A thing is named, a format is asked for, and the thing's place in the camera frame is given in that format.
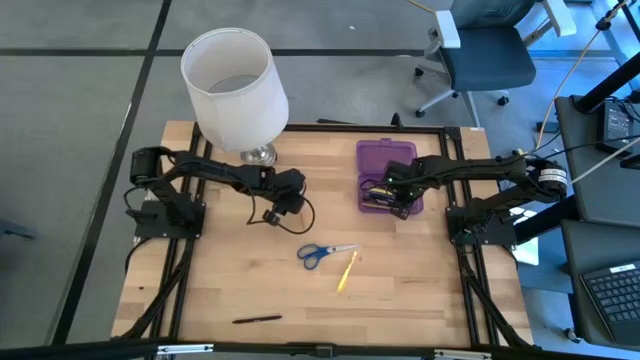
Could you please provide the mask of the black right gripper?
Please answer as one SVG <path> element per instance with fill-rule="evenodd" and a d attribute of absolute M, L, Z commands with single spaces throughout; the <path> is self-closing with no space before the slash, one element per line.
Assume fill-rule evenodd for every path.
<path fill-rule="evenodd" d="M 411 215 L 414 202 L 424 193 L 419 187 L 424 176 L 423 162 L 423 158 L 415 158 L 409 164 L 389 161 L 386 165 L 384 184 L 396 196 L 391 203 L 391 213 L 402 216 L 403 220 Z"/>

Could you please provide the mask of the purple plastic supply box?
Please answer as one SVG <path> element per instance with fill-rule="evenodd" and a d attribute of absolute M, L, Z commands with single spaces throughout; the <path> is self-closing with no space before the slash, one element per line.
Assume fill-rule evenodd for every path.
<path fill-rule="evenodd" d="M 370 202 L 365 194 L 367 187 L 383 179 L 389 161 L 409 164 L 417 157 L 416 146 L 409 141 L 395 141 L 391 138 L 380 140 L 360 140 L 356 144 L 356 164 L 358 170 L 358 207 L 363 213 L 389 214 L 390 211 L 368 209 L 359 206 Z"/>

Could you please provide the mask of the blue-handled scissors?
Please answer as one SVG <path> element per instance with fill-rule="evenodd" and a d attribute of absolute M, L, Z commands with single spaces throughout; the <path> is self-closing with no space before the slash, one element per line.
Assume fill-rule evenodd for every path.
<path fill-rule="evenodd" d="M 303 261 L 303 266 L 306 270 L 314 270 L 324 257 L 332 253 L 355 250 L 356 248 L 355 244 L 333 246 L 307 244 L 298 249 L 297 258 Z"/>

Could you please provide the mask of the yellow highlighter pen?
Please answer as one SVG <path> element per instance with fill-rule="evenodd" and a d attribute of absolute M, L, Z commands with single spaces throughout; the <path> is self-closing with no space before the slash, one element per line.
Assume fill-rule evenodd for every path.
<path fill-rule="evenodd" d="M 353 265 L 354 265 L 354 263 L 355 263 L 355 261 L 357 259 L 357 256 L 358 256 L 358 252 L 354 251 L 352 253 L 352 255 L 351 255 L 351 258 L 350 258 L 350 260 L 349 260 L 349 262 L 348 262 L 348 264 L 347 264 L 347 266 L 346 266 L 346 268 L 345 268 L 345 270 L 344 270 L 339 282 L 338 282 L 338 285 L 337 285 L 337 288 L 336 288 L 336 292 L 337 293 L 341 293 L 346 288 L 346 283 L 347 283 L 349 274 L 350 274 L 351 269 L 352 269 L 352 267 L 353 267 Z"/>

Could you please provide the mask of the black pen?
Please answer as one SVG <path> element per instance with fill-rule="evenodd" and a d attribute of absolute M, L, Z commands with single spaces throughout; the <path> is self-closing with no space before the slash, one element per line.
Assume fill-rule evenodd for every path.
<path fill-rule="evenodd" d="M 241 318 L 232 321 L 232 324 L 240 325 L 240 324 L 250 324 L 250 323 L 258 323 L 258 322 L 268 322 L 282 319 L 283 316 L 280 314 L 275 315 L 266 315 L 266 316 L 258 316 L 258 317 L 250 317 L 250 318 Z"/>

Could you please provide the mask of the silver table lamp white shade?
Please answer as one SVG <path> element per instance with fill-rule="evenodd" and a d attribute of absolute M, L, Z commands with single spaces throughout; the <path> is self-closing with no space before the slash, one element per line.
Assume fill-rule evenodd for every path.
<path fill-rule="evenodd" d="M 209 31 L 185 49 L 180 70 L 212 145 L 246 164 L 276 163 L 273 141 L 288 123 L 289 102 L 264 39 L 242 28 Z"/>

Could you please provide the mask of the grey white office chair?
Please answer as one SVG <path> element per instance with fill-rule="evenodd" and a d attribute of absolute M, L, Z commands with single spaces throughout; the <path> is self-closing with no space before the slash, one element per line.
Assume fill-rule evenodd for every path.
<path fill-rule="evenodd" d="M 529 48 L 549 30 L 558 37 L 577 32 L 564 0 L 453 0 L 448 10 L 423 9 L 435 20 L 424 58 L 441 64 L 438 73 L 449 87 L 416 109 L 418 118 L 448 97 L 461 97 L 479 125 L 475 92 L 499 93 L 497 104 L 506 105 L 510 89 L 536 76 Z"/>

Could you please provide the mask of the grey side table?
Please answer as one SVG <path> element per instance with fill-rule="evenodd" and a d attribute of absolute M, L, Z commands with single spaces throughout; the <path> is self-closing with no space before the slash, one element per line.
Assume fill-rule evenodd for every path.
<path fill-rule="evenodd" d="M 640 229 L 568 221 L 561 223 L 573 295 L 570 297 L 576 335 L 590 344 L 640 352 L 640 346 L 616 344 L 591 302 L 580 276 L 640 260 Z"/>
<path fill-rule="evenodd" d="M 593 144 L 597 116 L 577 111 L 569 97 L 557 98 L 555 107 L 570 177 L 575 179 L 607 157 Z M 611 159 L 576 182 L 573 190 L 583 220 L 640 228 L 640 170 L 622 168 Z"/>

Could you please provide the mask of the black power adapter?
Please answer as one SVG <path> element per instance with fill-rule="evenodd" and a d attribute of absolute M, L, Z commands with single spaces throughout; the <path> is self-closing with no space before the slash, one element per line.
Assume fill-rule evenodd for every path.
<path fill-rule="evenodd" d="M 635 120 L 621 102 L 604 102 L 596 122 L 596 148 L 612 154 L 629 145 L 634 134 Z"/>

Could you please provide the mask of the black keyboard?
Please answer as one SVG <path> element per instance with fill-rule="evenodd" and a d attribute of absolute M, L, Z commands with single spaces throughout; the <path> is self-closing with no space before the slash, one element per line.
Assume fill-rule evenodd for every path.
<path fill-rule="evenodd" d="M 640 260 L 580 276 L 616 344 L 640 346 Z"/>

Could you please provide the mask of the black stand pole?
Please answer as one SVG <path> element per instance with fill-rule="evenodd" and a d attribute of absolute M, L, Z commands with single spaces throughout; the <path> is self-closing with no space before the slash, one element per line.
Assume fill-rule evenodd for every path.
<path fill-rule="evenodd" d="M 587 113 L 596 109 L 607 97 L 628 83 L 636 75 L 640 74 L 640 62 L 629 60 L 620 68 L 610 74 L 601 83 L 581 97 L 575 108 L 581 113 Z"/>

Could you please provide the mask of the black aluminium table frame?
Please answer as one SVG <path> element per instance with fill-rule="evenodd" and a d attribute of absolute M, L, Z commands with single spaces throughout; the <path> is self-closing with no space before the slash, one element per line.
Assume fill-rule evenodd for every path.
<path fill-rule="evenodd" d="M 178 188 L 206 204 L 193 240 L 152 239 L 131 257 L 112 332 L 180 342 L 469 348 L 502 344 L 460 278 L 445 210 L 497 190 L 491 181 L 428 192 L 406 221 L 357 206 L 356 144 L 413 142 L 421 155 L 488 156 L 481 129 L 294 124 L 276 140 L 279 169 L 307 179 L 308 205 L 281 228 L 247 224 L 268 208 L 226 186 L 195 179 Z M 351 245 L 306 270 L 304 245 Z M 354 251 L 346 288 L 338 282 Z M 280 320 L 232 324 L 280 314 Z"/>

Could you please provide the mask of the black diagonal frame strut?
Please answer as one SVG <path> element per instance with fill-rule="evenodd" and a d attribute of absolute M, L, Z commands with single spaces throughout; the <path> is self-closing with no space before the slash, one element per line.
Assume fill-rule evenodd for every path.
<path fill-rule="evenodd" d="M 533 217 L 515 224 L 516 244 L 523 244 L 557 228 L 563 220 L 579 219 L 577 202 L 575 196 L 571 195 Z"/>

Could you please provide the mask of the black frame crossbar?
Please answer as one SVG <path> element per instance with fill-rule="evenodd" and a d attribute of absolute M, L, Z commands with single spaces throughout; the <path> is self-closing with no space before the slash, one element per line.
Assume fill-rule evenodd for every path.
<path fill-rule="evenodd" d="M 0 360 L 132 360 L 150 356 L 216 352 L 307 355 L 319 359 L 332 359 L 338 356 L 397 356 L 429 360 L 618 360 L 611 357 L 546 351 L 531 346 L 386 347 L 311 343 L 180 342 L 170 338 L 117 338 L 100 342 L 0 349 Z"/>

